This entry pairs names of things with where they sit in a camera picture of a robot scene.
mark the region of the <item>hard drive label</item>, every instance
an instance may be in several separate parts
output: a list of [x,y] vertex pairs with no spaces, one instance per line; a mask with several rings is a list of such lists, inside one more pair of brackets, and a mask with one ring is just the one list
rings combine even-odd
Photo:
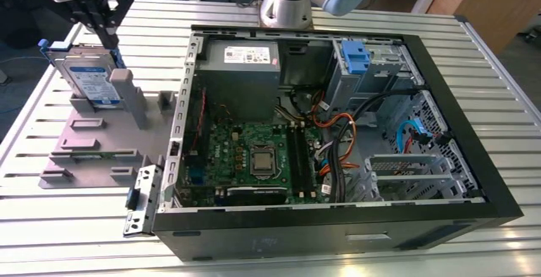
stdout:
[[70,67],[72,78],[88,99],[98,104],[120,103],[120,96],[108,82],[108,72],[102,67]]

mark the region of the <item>open computer tower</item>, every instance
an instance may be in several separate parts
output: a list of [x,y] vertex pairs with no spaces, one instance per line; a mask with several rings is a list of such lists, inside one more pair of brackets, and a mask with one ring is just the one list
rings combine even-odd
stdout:
[[126,236],[183,260],[431,248],[523,215],[414,35],[194,26]]

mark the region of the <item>motherboard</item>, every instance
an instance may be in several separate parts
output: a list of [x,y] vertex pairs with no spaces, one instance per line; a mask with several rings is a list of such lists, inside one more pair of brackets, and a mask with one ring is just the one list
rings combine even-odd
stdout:
[[214,124],[204,164],[187,164],[184,206],[322,203],[314,154],[320,131],[284,124]]

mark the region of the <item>aluminum extrusion table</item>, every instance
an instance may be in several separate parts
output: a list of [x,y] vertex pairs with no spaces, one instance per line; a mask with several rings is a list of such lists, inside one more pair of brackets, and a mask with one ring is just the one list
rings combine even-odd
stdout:
[[[39,173],[72,110],[68,84],[50,67],[0,146],[0,274],[541,274],[540,112],[470,24],[451,16],[375,11],[335,18],[320,9],[314,10],[314,21],[318,29],[418,34],[423,38],[525,217],[424,251],[182,262],[158,238],[122,237],[127,188],[39,188]],[[147,94],[179,90],[194,23],[256,26],[258,12],[224,3],[138,0],[119,28],[120,50],[135,85]],[[68,40],[99,43],[80,26]]]

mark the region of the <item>white label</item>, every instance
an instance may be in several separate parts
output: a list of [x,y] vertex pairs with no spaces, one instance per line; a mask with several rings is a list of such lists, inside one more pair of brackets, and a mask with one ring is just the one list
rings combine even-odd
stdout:
[[267,47],[227,47],[224,63],[271,63],[271,50]]
[[322,193],[331,195],[331,185],[322,185]]
[[100,67],[70,67],[72,78],[91,101],[100,104],[118,104],[120,96],[108,82],[108,73]]
[[324,101],[320,102],[320,107],[324,109],[324,111],[328,111],[331,108],[330,104],[327,104]]

